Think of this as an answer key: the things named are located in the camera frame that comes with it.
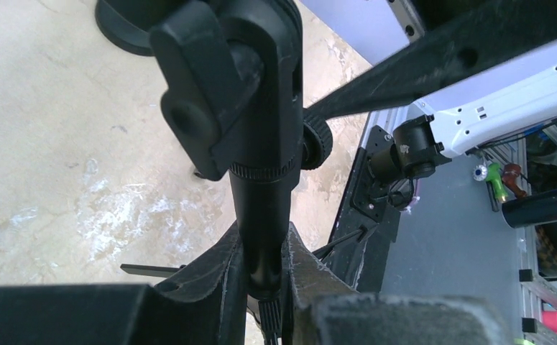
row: black tripod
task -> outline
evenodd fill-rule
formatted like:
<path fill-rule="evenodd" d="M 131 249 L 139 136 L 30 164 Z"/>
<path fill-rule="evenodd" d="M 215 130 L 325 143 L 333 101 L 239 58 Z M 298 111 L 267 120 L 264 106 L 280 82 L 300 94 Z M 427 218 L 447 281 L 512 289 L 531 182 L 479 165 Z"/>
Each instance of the black tripod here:
<path fill-rule="evenodd" d="M 242 344 L 247 308 L 267 344 L 512 343 L 479 300 L 356 293 L 319 258 L 370 233 L 357 229 L 310 253 L 289 222 L 290 196 L 300 170 L 331 152 L 327 119 L 410 104 L 557 39 L 557 0 L 488 1 L 305 111 L 302 25 L 291 0 L 157 3 L 126 12 L 143 14 L 138 22 L 147 26 L 161 20 L 149 42 L 168 84 L 162 113 L 205 178 L 229 171 L 236 222 L 180 269 L 124 267 L 167 278 L 154 288 L 0 288 L 0 344 Z M 103 31 L 134 33 L 147 44 L 137 36 L 145 30 L 115 23 L 116 31 Z M 370 191 L 378 183 L 425 177 L 448 162 L 432 120 L 405 123 L 390 147 L 365 162 L 359 173 L 373 183 L 357 196 L 370 200 L 364 205 L 386 204 Z"/>

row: beige floor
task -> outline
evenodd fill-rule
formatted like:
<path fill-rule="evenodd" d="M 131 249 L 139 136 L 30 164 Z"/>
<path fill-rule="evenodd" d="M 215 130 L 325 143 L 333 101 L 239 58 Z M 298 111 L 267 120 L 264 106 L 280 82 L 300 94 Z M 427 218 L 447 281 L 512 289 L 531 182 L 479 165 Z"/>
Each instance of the beige floor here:
<path fill-rule="evenodd" d="M 162 119 L 155 60 L 109 43 L 94 3 L 0 1 L 0 284 L 155 282 L 119 264 L 186 264 L 234 220 L 227 178 L 193 178 Z M 369 64 L 300 10 L 309 104 Z M 294 193 L 311 249 L 326 243 L 363 124 L 333 121 L 331 158 Z"/>

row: black rod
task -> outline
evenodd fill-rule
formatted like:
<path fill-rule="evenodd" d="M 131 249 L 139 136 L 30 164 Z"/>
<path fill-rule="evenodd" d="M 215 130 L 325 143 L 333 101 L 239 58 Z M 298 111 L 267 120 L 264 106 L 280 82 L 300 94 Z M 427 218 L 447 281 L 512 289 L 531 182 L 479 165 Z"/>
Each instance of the black rod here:
<path fill-rule="evenodd" d="M 502 214 L 512 228 L 557 222 L 557 189 L 503 203 Z"/>

